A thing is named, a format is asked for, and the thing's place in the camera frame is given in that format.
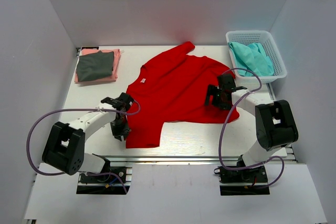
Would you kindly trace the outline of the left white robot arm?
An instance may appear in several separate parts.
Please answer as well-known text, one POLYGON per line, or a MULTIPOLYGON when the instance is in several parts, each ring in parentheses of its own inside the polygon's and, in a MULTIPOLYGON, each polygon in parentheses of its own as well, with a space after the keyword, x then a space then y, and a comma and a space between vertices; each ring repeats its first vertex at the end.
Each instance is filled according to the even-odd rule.
POLYGON ((43 151, 43 162, 68 175, 82 172, 93 174, 101 182, 108 180, 111 175, 108 160, 85 153, 86 140, 107 124, 115 139, 126 140, 131 132, 127 111, 134 103, 129 94, 121 93, 116 99, 102 99, 97 108, 71 122, 56 122, 43 151))

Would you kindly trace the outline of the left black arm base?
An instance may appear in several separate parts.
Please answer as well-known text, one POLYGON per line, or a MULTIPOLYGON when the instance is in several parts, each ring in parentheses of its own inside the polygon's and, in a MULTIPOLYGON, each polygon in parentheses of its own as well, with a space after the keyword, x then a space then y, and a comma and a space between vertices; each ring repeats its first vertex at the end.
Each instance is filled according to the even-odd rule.
POLYGON ((110 172, 114 175, 88 176, 85 173, 79 175, 77 191, 78 195, 126 195, 131 186, 132 167, 111 166, 110 172))

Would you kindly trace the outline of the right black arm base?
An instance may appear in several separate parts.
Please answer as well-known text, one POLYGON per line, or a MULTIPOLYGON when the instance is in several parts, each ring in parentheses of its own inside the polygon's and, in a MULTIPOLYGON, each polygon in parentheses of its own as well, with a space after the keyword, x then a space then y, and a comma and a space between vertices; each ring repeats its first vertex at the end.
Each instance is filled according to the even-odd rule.
POLYGON ((264 166, 245 170, 227 170, 219 166, 214 169, 214 174, 219 177, 221 196, 270 194, 268 177, 264 166))

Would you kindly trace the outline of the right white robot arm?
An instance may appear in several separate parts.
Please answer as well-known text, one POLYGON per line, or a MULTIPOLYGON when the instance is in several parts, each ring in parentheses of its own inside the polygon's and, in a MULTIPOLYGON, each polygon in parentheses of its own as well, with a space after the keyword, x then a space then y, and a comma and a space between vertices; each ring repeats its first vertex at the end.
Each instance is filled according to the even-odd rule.
POLYGON ((221 166, 229 171, 237 171, 238 177, 247 182, 256 175, 256 167, 262 166, 275 157, 273 154, 281 148, 296 142, 299 133, 293 118, 290 104, 286 100, 268 101, 260 99, 256 91, 235 85, 230 74, 217 77, 218 85, 208 85, 205 105, 228 111, 219 137, 218 155, 221 166), (222 160, 222 140, 226 125, 233 115, 233 111, 240 107, 255 117, 256 138, 252 147, 241 157, 235 167, 228 167, 222 160))

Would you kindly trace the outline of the folded grey t-shirt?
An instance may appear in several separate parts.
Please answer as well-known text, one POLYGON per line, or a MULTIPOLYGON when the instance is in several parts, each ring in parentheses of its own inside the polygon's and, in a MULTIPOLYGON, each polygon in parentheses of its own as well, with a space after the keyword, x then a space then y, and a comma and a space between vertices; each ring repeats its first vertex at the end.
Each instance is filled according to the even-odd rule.
POLYGON ((114 52, 87 54, 79 57, 76 67, 78 82, 96 81, 112 76, 114 52))

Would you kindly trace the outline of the aluminium table rail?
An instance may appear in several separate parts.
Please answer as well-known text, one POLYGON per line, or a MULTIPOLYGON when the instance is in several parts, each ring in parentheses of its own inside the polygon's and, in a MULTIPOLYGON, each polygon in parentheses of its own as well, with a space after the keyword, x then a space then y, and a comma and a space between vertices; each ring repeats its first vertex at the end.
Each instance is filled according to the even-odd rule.
MULTIPOLYGON (((112 162, 129 162, 129 163, 157 163, 157 162, 219 162, 218 157, 163 157, 163 156, 105 156, 112 162)), ((222 158, 224 163, 236 163, 238 157, 225 157, 222 158)), ((297 163, 297 160, 293 154, 288 154, 287 157, 283 157, 285 162, 297 163)))

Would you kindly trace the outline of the white plastic basket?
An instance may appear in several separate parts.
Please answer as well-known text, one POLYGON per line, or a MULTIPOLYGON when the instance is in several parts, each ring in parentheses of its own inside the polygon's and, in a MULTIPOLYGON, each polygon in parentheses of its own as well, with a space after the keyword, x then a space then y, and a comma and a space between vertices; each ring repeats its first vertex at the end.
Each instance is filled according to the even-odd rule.
MULTIPOLYGON (((271 61, 274 66, 274 75, 273 76, 266 76, 260 77, 262 83, 271 83, 277 79, 284 78, 287 75, 286 67, 280 55, 280 52, 276 46, 276 43, 272 37, 272 35, 264 30, 237 30, 237 31, 229 31, 226 33, 226 41, 227 44, 229 42, 238 42, 240 44, 249 45, 252 43, 260 43, 266 55, 271 58, 271 61)), ((238 74, 238 70, 242 70, 242 68, 237 68, 234 56, 229 48, 230 58, 233 64, 233 68, 236 80, 240 85, 247 84, 247 83, 257 83, 256 77, 253 75, 252 77, 243 77, 238 74)))

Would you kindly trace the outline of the red t-shirt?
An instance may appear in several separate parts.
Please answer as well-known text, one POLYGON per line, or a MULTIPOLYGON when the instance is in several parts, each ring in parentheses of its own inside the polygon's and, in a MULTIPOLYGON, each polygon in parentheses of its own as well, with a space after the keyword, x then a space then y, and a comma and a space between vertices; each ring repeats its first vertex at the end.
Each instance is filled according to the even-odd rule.
POLYGON ((224 123, 239 113, 205 106, 208 85, 229 67, 207 56, 193 56, 195 46, 185 42, 164 51, 145 63, 126 93, 138 101, 129 110, 131 129, 126 148, 152 148, 160 145, 165 122, 224 123))

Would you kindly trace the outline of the teal t-shirt in basket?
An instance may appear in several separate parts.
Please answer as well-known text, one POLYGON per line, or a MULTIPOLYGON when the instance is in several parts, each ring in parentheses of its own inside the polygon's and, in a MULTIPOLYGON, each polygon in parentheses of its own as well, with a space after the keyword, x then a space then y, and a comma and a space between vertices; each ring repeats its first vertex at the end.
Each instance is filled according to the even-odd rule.
POLYGON ((252 77, 253 75, 246 69, 253 71, 260 77, 273 76, 274 66, 271 58, 266 55, 263 46, 260 43, 252 43, 249 45, 240 44, 238 42, 229 42, 234 61, 238 70, 238 74, 243 77, 252 77))

